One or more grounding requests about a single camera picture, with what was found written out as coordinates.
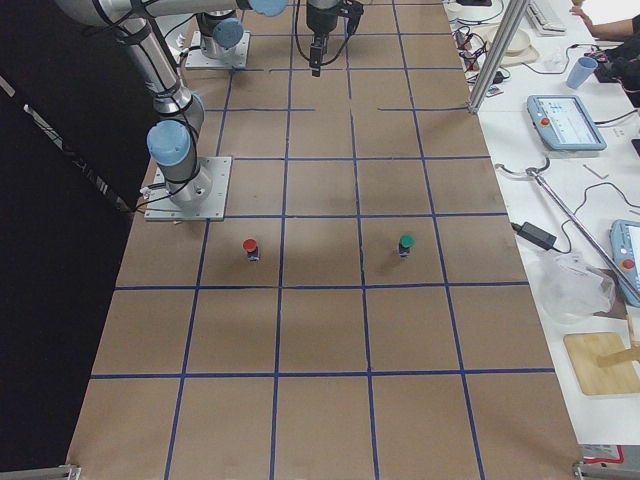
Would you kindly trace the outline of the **person's forearm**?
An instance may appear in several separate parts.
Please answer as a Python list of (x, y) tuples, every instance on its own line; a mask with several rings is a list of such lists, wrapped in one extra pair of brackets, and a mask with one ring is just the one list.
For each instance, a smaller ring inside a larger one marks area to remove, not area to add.
[(609, 23), (594, 23), (580, 6), (572, 6), (570, 13), (581, 18), (592, 37), (598, 40), (624, 42), (639, 35), (638, 15)]

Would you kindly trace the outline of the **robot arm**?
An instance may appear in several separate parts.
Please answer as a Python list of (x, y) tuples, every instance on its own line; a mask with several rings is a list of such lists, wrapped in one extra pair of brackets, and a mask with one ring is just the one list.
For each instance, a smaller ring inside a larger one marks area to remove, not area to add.
[[(178, 14), (193, 14), (202, 24), (201, 30), (213, 36), (221, 23), (215, 16), (232, 15), (237, 10), (257, 14), (280, 15), (286, 1), (58, 1), (56, 5), (71, 19), (83, 24), (89, 36), (112, 31), (116, 40), (127, 48), (146, 87), (153, 96), (154, 109), (164, 121), (171, 120), (186, 133), (187, 151), (195, 154), (196, 137), (204, 118), (202, 106), (192, 107), (194, 95), (177, 73), (177, 64), (168, 53), (166, 42), (154, 33), (155, 19)], [(329, 64), (324, 59), (330, 33), (340, 17), (348, 20), (345, 39), (356, 33), (364, 7), (358, 1), (308, 1), (306, 24), (313, 32), (313, 42), (305, 60), (314, 77)]]
[(201, 12), (196, 15), (200, 32), (200, 49), (207, 58), (218, 58), (233, 50), (242, 40), (245, 29), (235, 10)]

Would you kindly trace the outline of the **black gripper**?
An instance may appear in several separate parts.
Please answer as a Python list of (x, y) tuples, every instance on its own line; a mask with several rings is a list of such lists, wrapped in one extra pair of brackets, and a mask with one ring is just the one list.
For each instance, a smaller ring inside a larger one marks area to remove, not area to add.
[(329, 35), (337, 27), (342, 6), (341, 0), (308, 0), (306, 2), (306, 25), (313, 32), (308, 60), (313, 77), (321, 75)]

